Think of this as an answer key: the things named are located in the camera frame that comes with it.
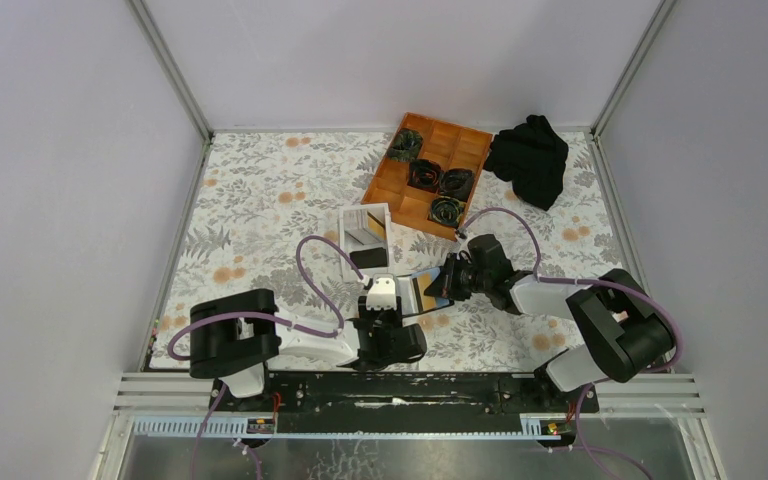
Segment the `black leather card holder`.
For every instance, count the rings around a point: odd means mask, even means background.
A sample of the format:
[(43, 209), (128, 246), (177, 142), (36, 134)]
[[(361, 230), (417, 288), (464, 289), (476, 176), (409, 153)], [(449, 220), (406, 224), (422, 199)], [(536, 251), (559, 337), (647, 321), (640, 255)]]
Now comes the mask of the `black leather card holder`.
[(454, 305), (454, 301), (431, 294), (431, 286), (441, 274), (440, 267), (417, 271), (396, 278), (401, 299), (401, 312), (405, 318), (423, 315)]

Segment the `white plastic card box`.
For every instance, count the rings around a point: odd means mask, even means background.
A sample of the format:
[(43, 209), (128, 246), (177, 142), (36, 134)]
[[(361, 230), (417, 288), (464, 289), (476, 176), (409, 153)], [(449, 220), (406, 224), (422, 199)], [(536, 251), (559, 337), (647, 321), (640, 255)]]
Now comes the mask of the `white plastic card box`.
[(394, 240), (387, 203), (346, 206), (338, 210), (339, 246), (363, 274), (394, 272)]

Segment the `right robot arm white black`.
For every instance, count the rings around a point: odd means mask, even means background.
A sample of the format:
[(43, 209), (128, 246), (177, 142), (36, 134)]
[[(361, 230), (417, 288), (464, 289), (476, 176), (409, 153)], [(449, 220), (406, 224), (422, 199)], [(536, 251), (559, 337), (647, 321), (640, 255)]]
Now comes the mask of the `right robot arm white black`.
[(455, 302), (482, 294), (509, 314), (573, 321), (582, 345), (534, 372), (535, 402), (549, 412), (561, 410), (586, 384), (631, 380), (679, 346), (664, 314), (627, 271), (613, 269), (596, 279), (541, 277), (514, 268), (492, 234), (474, 237), (465, 249), (449, 254), (425, 292)]

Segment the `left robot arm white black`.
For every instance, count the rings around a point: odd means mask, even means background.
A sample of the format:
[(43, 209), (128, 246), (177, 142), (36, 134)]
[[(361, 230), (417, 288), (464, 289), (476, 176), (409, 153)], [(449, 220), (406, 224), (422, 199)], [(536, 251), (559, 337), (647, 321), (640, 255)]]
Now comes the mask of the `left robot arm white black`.
[(190, 324), (167, 346), (195, 379), (217, 379), (248, 411), (269, 401), (268, 363), (306, 357), (338, 369), (379, 371), (411, 364), (427, 352), (422, 328), (407, 325), (392, 281), (358, 299), (358, 317), (330, 326), (280, 307), (273, 291), (255, 289), (196, 305)]

